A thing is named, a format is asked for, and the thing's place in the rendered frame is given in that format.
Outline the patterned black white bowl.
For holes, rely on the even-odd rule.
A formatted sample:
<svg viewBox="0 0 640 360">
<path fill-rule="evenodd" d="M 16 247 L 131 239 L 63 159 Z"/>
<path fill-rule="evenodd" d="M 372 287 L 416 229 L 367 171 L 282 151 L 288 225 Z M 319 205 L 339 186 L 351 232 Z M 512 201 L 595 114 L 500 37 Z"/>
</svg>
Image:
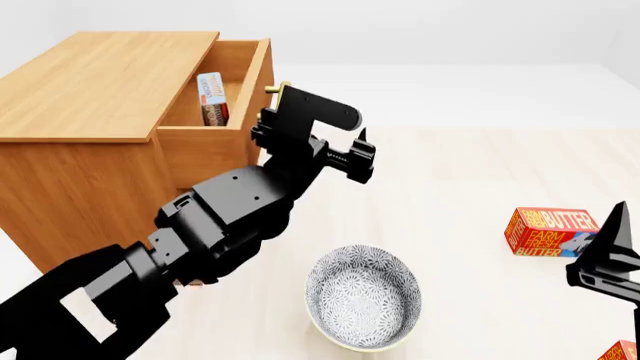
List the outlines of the patterned black white bowl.
<svg viewBox="0 0 640 360">
<path fill-rule="evenodd" d="M 322 335 L 360 353 L 401 344 L 422 307 L 419 283 L 409 267 L 372 245 L 346 245 L 320 257 L 306 278 L 304 300 Z"/>
</svg>

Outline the wooden cabinet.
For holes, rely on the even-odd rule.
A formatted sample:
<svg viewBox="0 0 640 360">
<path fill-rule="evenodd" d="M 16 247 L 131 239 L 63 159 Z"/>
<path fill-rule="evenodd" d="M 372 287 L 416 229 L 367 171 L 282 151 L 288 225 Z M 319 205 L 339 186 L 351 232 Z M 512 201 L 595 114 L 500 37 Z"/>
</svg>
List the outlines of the wooden cabinet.
<svg viewBox="0 0 640 360">
<path fill-rule="evenodd" d="M 78 32 L 0 78 L 0 229 L 41 272 L 145 241 L 177 188 L 156 130 L 217 32 Z"/>
</svg>

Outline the red butter box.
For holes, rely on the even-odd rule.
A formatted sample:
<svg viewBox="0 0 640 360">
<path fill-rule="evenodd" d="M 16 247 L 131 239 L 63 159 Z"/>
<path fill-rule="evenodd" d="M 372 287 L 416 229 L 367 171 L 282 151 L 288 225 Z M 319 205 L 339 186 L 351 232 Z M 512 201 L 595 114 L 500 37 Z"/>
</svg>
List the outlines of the red butter box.
<svg viewBox="0 0 640 360">
<path fill-rule="evenodd" d="M 504 236 L 518 256 L 579 257 L 599 230 L 583 209 L 517 207 Z"/>
<path fill-rule="evenodd" d="M 636 344 L 633 341 L 616 341 L 597 360 L 640 360 Z"/>
</svg>

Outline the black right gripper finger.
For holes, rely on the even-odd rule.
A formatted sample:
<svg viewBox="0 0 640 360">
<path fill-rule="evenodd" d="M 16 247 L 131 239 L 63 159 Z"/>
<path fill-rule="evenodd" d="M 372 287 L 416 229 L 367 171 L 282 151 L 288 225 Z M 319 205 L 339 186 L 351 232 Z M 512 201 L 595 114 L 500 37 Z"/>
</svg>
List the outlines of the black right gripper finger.
<svg viewBox="0 0 640 360">
<path fill-rule="evenodd" d="M 614 206 L 576 263 L 584 267 L 640 267 L 640 254 L 632 248 L 629 210 L 625 201 Z"/>
</svg>

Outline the chocolate pudding box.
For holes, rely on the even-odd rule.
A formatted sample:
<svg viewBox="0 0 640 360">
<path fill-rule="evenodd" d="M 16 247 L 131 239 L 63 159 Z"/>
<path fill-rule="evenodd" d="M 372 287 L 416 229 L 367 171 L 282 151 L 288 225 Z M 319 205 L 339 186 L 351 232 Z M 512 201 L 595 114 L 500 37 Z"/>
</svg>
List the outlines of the chocolate pudding box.
<svg viewBox="0 0 640 360">
<path fill-rule="evenodd" d="M 226 126 L 230 113 L 221 74 L 219 72 L 199 74 L 196 80 L 204 125 Z"/>
</svg>

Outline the wooden cabinet drawer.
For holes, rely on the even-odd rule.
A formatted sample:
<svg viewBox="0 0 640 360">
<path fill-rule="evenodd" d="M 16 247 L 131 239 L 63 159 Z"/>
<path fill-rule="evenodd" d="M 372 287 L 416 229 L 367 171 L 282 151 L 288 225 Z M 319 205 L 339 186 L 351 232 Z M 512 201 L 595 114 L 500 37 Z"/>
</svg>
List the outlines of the wooden cabinet drawer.
<svg viewBox="0 0 640 360">
<path fill-rule="evenodd" d="M 230 118 L 224 127 L 204 125 L 196 76 L 218 72 Z M 190 188 L 229 170 L 256 164 L 260 150 L 250 139 L 258 113 L 271 106 L 274 84 L 271 40 L 219 40 L 160 121 L 156 134 L 177 188 Z"/>
</svg>

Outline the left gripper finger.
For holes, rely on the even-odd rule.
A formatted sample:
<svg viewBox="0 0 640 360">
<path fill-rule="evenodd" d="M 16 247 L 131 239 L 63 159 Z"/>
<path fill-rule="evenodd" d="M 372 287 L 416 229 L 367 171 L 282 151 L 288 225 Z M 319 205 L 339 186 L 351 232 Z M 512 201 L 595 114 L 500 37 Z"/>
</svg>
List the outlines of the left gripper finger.
<svg viewBox="0 0 640 360">
<path fill-rule="evenodd" d="M 280 137 L 275 129 L 276 120 L 276 110 L 269 107 L 260 110 L 257 123 L 251 128 L 251 140 L 256 146 L 266 151 L 279 150 Z"/>
<path fill-rule="evenodd" d="M 367 141 L 367 129 L 363 128 L 353 141 L 347 154 L 347 178 L 366 184 L 373 174 L 376 147 Z"/>
</svg>

